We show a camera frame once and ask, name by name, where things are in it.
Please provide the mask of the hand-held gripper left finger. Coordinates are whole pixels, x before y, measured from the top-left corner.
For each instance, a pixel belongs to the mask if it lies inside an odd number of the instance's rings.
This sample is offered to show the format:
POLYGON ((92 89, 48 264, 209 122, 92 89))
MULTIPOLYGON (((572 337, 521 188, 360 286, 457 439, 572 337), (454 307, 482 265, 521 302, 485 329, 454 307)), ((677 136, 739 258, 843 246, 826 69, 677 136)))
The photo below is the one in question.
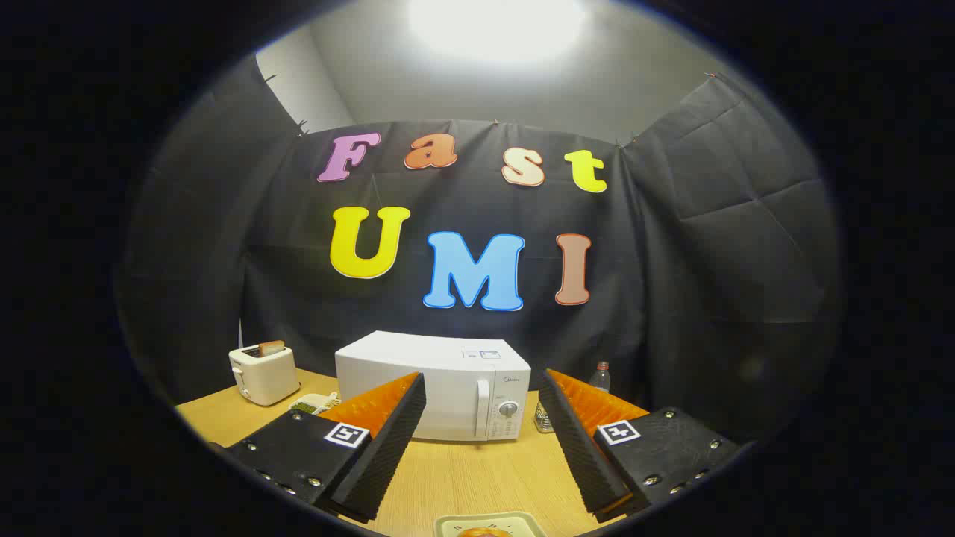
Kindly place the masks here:
POLYGON ((287 411, 224 456, 263 486, 366 523, 378 516, 426 402, 425 377, 414 371, 318 415, 287 411))

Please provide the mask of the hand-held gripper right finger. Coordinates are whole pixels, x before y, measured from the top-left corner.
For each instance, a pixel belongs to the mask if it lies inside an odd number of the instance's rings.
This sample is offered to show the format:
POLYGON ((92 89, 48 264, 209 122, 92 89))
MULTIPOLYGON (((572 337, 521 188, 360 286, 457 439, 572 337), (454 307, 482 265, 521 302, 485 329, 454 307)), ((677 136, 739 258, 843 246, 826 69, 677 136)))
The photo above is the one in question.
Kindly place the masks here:
POLYGON ((598 522, 685 496, 742 448, 682 409, 649 412, 552 369, 542 375, 539 400, 598 522))

